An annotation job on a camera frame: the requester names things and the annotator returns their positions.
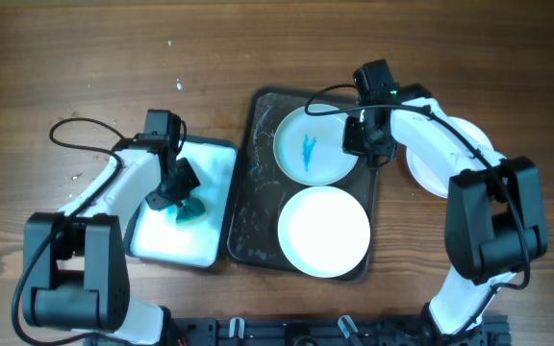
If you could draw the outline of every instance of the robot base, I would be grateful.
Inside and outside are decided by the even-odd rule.
[[[231,334],[231,321],[213,318],[164,319],[169,327],[156,346],[418,346],[420,316],[390,316],[378,319],[354,319],[357,339],[346,339],[337,319],[247,320],[243,339]],[[489,316],[475,329],[472,338],[458,346],[509,346],[512,343],[507,316]],[[129,345],[102,339],[86,339],[85,346]]]

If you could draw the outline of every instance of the paper plate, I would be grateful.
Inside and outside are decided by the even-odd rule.
[[[347,192],[309,187],[284,206],[277,226],[279,245],[300,271],[333,278],[354,269],[371,238],[365,210]]]
[[[476,125],[467,120],[454,116],[451,116],[450,120],[463,129],[466,134],[478,141],[478,143],[492,149],[491,141]],[[424,189],[436,196],[440,196],[441,198],[448,197],[447,187],[443,185],[440,178],[438,178],[438,176],[433,173],[431,168],[429,168],[429,166],[427,166],[416,154],[414,154],[410,148],[407,148],[405,157],[414,179],[422,185]]]
[[[315,104],[311,111],[334,111]],[[343,129],[347,114],[310,116],[301,107],[279,124],[273,152],[279,168],[303,185],[329,185],[345,177],[358,157],[343,153]]]

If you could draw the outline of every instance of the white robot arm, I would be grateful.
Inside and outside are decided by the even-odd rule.
[[[169,311],[130,296],[121,234],[144,200],[154,210],[182,206],[199,185],[187,159],[177,160],[186,136],[179,140],[182,125],[185,130],[185,123],[170,111],[150,110],[144,132],[122,138],[106,168],[80,196],[56,213],[35,213],[27,221],[25,267],[43,241],[50,244],[20,287],[28,324],[86,332],[88,338],[101,334],[135,345],[174,337],[176,344]],[[51,235],[56,237],[45,240]],[[58,268],[56,260],[68,260],[78,251],[85,257],[84,271]],[[24,341],[40,344],[19,329],[14,315],[13,326]]]
[[[441,110],[438,101],[433,98],[416,98],[403,103],[406,106],[431,107],[431,111],[450,124],[469,141],[493,166],[497,166],[503,155],[480,144],[455,124]],[[473,157],[453,134],[437,121],[411,111],[395,110],[390,117],[390,129],[394,139],[410,148],[440,178],[446,188],[450,178],[464,170],[481,171],[486,167]],[[442,334],[454,334],[472,316],[485,301],[491,286],[506,283],[515,276],[508,272],[490,278],[484,284],[474,284],[463,278],[454,267],[441,287],[440,293],[433,298],[429,310]],[[482,322],[482,316],[469,326],[473,329]]]

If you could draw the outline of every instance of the wire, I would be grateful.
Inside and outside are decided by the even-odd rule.
[[[179,145],[179,152],[177,154],[181,154],[183,144],[185,144],[185,140],[188,139],[188,125],[183,120],[181,120],[181,125],[183,126],[183,137],[181,138],[181,145]]]
[[[393,109],[393,110],[403,110],[403,111],[412,111],[421,115],[424,115],[428,117],[431,120],[434,120],[438,122],[440,125],[442,125],[446,130],[448,130],[452,135],[454,135],[458,140],[462,142],[462,144],[465,146],[465,148],[471,152],[471,154],[476,158],[478,161],[480,161],[486,168],[489,174],[491,175],[492,179],[497,183],[497,186],[499,187],[499,190],[501,191],[501,194],[503,195],[503,198],[506,200],[506,203],[508,204],[508,209],[510,210],[510,213],[512,214],[512,217],[515,221],[516,226],[516,234],[518,236],[518,242],[520,245],[520,254],[521,254],[521,260],[523,265],[523,280],[520,284],[510,284],[510,283],[497,283],[493,284],[490,287],[489,293],[485,296],[485,299],[483,303],[478,307],[478,309],[473,313],[469,318],[467,319],[467,322],[448,340],[446,341],[447,344],[457,341],[457,339],[463,337],[465,333],[467,333],[467,329],[482,315],[487,305],[491,302],[492,297],[497,294],[499,291],[499,288],[510,288],[514,290],[522,290],[523,288],[527,287],[529,285],[529,282],[531,280],[531,260],[529,258],[529,247],[527,246],[527,239],[525,238],[525,232],[523,231],[523,225],[520,221],[520,217],[518,214],[518,210],[516,209],[515,201],[510,196],[510,192],[508,191],[508,188],[504,184],[503,180],[499,178],[495,170],[493,169],[493,166],[484,158],[482,153],[479,149],[474,148],[471,143],[467,139],[461,135],[459,131],[457,131],[455,128],[450,126],[447,122],[445,122],[443,119],[437,117],[430,109],[430,107],[414,107],[414,106],[404,106],[404,105],[370,105],[370,106],[362,106],[362,107],[354,107],[349,108],[345,110],[336,110],[336,111],[309,111],[309,106],[314,101],[315,98],[317,98],[319,95],[325,93],[326,91],[330,91],[336,88],[341,87],[356,87],[353,85],[337,85],[337,86],[329,86],[326,87],[314,95],[307,101],[305,104],[305,113],[307,115],[312,116],[322,116],[322,115],[333,115],[333,114],[339,114],[349,111],[364,111],[364,110],[374,110],[374,109]]]
[[[57,145],[60,145],[62,147],[65,147],[65,148],[87,150],[87,151],[93,151],[93,152],[108,154],[116,160],[116,167],[114,168],[113,173],[108,177],[108,179],[101,186],[97,187],[97,189],[95,189],[95,191],[93,193],[91,193],[91,195],[76,210],[74,210],[71,214],[69,214],[65,218],[65,220],[60,225],[58,225],[57,228],[53,232],[51,232],[51,234],[48,235],[40,243],[40,245],[38,246],[38,248],[36,249],[34,254],[29,259],[29,262],[27,263],[27,267],[24,269],[22,275],[20,276],[20,279],[18,280],[18,284],[16,285],[16,290],[14,291],[13,300],[12,300],[12,325],[13,325],[14,331],[16,332],[16,335],[18,335],[18,337],[20,337],[21,340],[25,341],[26,343],[28,343],[30,345],[34,345],[34,346],[59,346],[59,345],[64,345],[64,344],[67,344],[67,343],[70,343],[70,342],[78,341],[78,340],[84,339],[86,337],[103,338],[103,339],[106,339],[106,340],[109,340],[109,341],[115,341],[115,342],[122,342],[123,341],[121,339],[118,339],[118,338],[115,338],[115,337],[105,336],[105,335],[102,335],[102,334],[99,334],[99,333],[96,333],[96,332],[82,333],[82,334],[74,335],[74,336],[71,336],[71,337],[68,337],[68,338],[65,338],[65,339],[61,339],[61,340],[56,340],[56,341],[38,341],[38,340],[35,340],[35,339],[31,338],[30,336],[28,336],[23,331],[23,329],[20,325],[19,318],[18,318],[18,308],[19,308],[19,303],[20,303],[20,296],[22,294],[22,291],[23,291],[23,288],[24,288],[25,284],[27,283],[29,275],[31,274],[31,271],[33,270],[34,266],[38,262],[39,257],[42,255],[42,253],[44,252],[46,247],[48,247],[48,245],[50,245],[50,243],[53,242],[55,240],[55,238],[57,236],[59,236],[59,234],[64,232],[65,228],[71,224],[71,222],[72,222],[71,220],[74,219],[74,217],[76,217],[83,210],[85,210],[88,206],[90,206],[91,203],[100,194],[102,194],[102,192],[104,192],[104,190],[114,181],[114,179],[116,179],[116,176],[120,173],[121,169],[123,168],[123,160],[121,159],[121,157],[119,155],[117,155],[115,152],[113,152],[111,150],[103,149],[103,148],[90,147],[90,146],[85,146],[85,145],[69,144],[69,143],[61,142],[61,141],[59,141],[58,139],[56,139],[54,137],[55,131],[60,126],[62,126],[65,123],[72,122],[72,121],[85,121],[85,122],[94,123],[94,124],[97,124],[97,125],[100,125],[100,126],[106,128],[108,130],[111,130],[112,132],[114,132],[120,138],[124,138],[124,136],[119,131],[114,129],[113,127],[111,127],[111,126],[109,126],[109,125],[107,125],[107,124],[105,124],[105,123],[103,123],[99,120],[83,118],[83,117],[69,118],[69,119],[62,120],[62,121],[58,122],[57,124],[53,125],[53,127],[50,129],[50,133],[48,134],[48,136],[49,136],[50,140],[53,143],[55,143]]]

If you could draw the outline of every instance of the table surface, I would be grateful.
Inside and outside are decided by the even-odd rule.
[[[539,167],[548,253],[533,264],[530,286],[502,291],[488,313],[510,316],[515,345],[554,345],[554,2],[112,3],[31,0],[24,6],[34,7],[19,8],[0,0],[0,344],[20,343],[10,301],[24,222],[69,202],[105,165],[104,155],[52,144],[48,131],[58,120],[91,117],[132,136],[147,109],[169,109],[191,134],[240,143],[259,87],[348,83],[362,63],[385,58],[402,85],[423,84],[500,152]],[[70,125],[60,136],[114,143],[90,125]],[[129,259],[132,293],[180,317],[418,313],[449,268],[445,201],[418,186],[398,154],[381,171],[362,283],[226,261],[212,274]]]

